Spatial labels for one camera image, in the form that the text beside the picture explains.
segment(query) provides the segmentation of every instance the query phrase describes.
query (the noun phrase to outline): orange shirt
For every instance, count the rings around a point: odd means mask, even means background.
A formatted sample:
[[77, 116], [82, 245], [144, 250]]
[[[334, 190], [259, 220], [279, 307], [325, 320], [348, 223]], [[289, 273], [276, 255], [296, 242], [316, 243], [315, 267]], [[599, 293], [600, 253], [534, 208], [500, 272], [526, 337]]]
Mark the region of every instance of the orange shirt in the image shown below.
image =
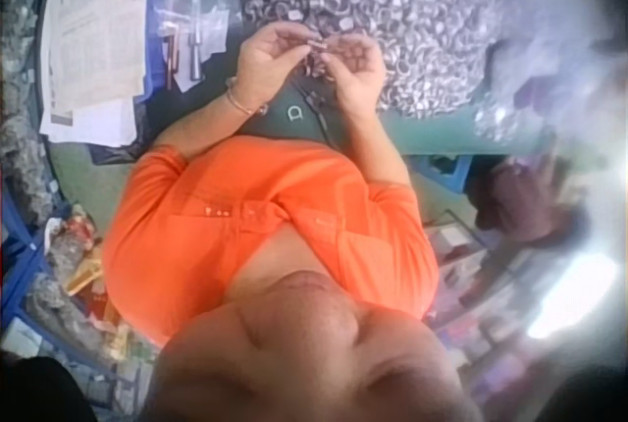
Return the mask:
[[420, 318], [438, 283], [416, 195], [368, 184], [325, 145], [236, 136], [186, 163], [158, 147], [135, 166], [105, 240], [107, 291], [158, 344], [220, 306], [238, 269], [291, 221], [358, 299]]

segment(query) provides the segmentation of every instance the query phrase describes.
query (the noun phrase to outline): metal part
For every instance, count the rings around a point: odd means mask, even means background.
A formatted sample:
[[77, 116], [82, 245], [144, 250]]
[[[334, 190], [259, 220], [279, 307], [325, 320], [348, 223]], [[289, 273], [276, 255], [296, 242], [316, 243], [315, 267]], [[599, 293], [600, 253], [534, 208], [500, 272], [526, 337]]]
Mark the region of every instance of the metal part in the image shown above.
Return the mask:
[[300, 22], [301, 20], [303, 20], [303, 14], [300, 10], [290, 10], [288, 12], [288, 19], [291, 22]]
[[327, 43], [325, 41], [317, 41], [314, 39], [308, 39], [305, 41], [306, 44], [312, 47], [313, 51], [316, 52], [324, 52], [327, 51]]
[[300, 106], [292, 105], [288, 108], [288, 119], [291, 121], [302, 120], [303, 110]]
[[191, 3], [191, 33], [189, 34], [189, 47], [191, 51], [189, 78], [198, 81], [203, 78], [201, 70], [200, 46], [203, 43], [203, 31], [201, 30], [200, 21], [200, 4], [201, 0], [192, 0]]

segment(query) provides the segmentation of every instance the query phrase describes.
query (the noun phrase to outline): paper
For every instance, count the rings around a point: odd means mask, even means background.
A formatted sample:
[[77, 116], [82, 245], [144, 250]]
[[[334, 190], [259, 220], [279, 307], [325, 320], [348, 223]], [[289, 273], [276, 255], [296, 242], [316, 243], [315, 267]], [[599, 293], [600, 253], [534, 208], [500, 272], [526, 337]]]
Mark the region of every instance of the paper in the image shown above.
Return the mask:
[[[227, 30], [229, 28], [229, 10], [213, 10], [203, 15], [201, 21], [202, 43], [200, 59], [208, 61], [212, 54], [219, 54], [227, 50]], [[190, 90], [203, 80], [191, 80], [191, 48], [189, 46], [189, 32], [179, 35], [179, 69], [175, 73], [175, 81], [182, 93]], [[164, 60], [168, 61], [168, 45], [163, 46]]]
[[146, 0], [48, 0], [55, 113], [143, 93]]
[[469, 238], [456, 226], [442, 228], [441, 234], [451, 247], [458, 247], [470, 242]]
[[131, 98], [110, 100], [70, 113], [59, 113], [55, 110], [55, 78], [50, 67], [51, 14], [50, 7], [47, 6], [39, 53], [43, 103], [39, 132], [47, 134], [51, 142], [86, 142], [109, 147], [131, 144], [137, 137]]

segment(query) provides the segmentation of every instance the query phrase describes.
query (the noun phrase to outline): shirt sleeve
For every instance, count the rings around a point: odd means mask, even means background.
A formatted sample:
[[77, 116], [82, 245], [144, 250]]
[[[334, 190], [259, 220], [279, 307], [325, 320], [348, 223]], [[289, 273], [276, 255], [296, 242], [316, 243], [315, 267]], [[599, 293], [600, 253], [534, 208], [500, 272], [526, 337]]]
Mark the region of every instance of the shirt sleeve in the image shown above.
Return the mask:
[[416, 193], [407, 185], [369, 184], [369, 198], [376, 207], [377, 234], [392, 246], [399, 303], [405, 311], [423, 316], [436, 294], [439, 270]]
[[171, 146], [160, 146], [144, 154], [131, 172], [105, 237], [103, 268], [107, 292], [123, 317], [142, 330], [147, 329], [143, 322], [147, 313], [142, 306], [159, 302], [163, 292], [157, 274], [150, 273], [156, 264], [146, 259], [146, 251], [154, 250], [167, 239], [161, 237], [164, 228], [159, 211], [185, 166], [181, 154]]

